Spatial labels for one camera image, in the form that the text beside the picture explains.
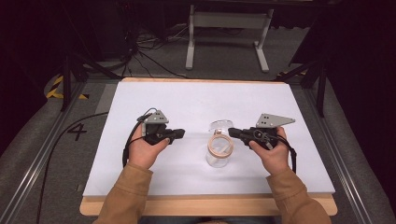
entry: human arm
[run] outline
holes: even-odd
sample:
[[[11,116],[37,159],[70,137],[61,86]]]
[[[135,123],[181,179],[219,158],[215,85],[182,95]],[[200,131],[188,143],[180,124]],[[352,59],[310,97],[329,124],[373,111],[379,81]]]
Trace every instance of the human arm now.
[[[139,125],[132,139],[139,138],[141,133]],[[129,145],[128,163],[107,194],[99,218],[93,222],[94,224],[137,223],[143,214],[149,193],[152,176],[149,168],[168,144],[169,139],[164,139],[155,146],[144,139],[138,139]]]
[[[286,139],[282,127],[277,128],[277,134]],[[308,196],[304,183],[289,168],[289,150],[283,143],[279,141],[272,150],[265,150],[253,141],[249,144],[262,159],[264,168],[270,173],[267,181],[282,216],[283,224],[331,223],[321,204]]]

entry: transparent container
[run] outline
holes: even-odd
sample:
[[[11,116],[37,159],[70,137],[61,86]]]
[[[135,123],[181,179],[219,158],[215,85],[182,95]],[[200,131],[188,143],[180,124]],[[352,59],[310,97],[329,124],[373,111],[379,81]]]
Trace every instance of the transparent container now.
[[[227,165],[233,153],[233,140],[225,134],[232,127],[230,120],[218,120],[210,124],[209,131],[214,131],[207,143],[206,161],[210,166],[220,168]]]

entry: brown sleeve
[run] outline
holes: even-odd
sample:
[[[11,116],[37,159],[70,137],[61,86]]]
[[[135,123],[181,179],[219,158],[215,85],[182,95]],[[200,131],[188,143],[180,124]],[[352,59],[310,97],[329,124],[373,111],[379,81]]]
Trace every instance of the brown sleeve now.
[[[332,223],[320,203],[311,199],[301,179],[288,169],[267,177],[276,205],[282,216],[282,224]]]
[[[137,223],[145,209],[151,176],[150,170],[128,163],[93,223]]]

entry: yellow and black tape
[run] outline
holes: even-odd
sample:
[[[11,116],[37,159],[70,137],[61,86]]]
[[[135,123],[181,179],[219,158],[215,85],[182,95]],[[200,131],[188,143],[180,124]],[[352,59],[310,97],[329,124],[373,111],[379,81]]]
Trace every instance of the yellow and black tape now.
[[[64,80],[64,76],[59,75],[55,81],[52,84],[52,87],[50,88],[49,92],[47,93],[47,98],[58,98],[58,99],[63,99],[64,95],[62,93],[57,93],[57,89],[61,82]],[[88,100],[90,98],[89,94],[81,94],[78,99],[80,100]]]

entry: white paper sheet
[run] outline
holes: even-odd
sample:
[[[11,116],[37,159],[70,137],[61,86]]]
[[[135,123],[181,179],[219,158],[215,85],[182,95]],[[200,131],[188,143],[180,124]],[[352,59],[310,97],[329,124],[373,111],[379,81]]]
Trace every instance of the white paper sheet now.
[[[309,192],[334,192],[289,85],[120,82],[83,196],[108,194],[122,169],[122,151],[136,119],[151,107],[170,120],[167,128],[186,133],[151,167],[149,195],[270,193],[265,180],[269,174],[260,158],[239,139],[233,139],[234,151],[225,167],[213,168],[205,160],[211,122],[229,119],[235,128],[248,129],[255,127],[261,113],[296,119],[284,128],[297,151],[297,175]]]

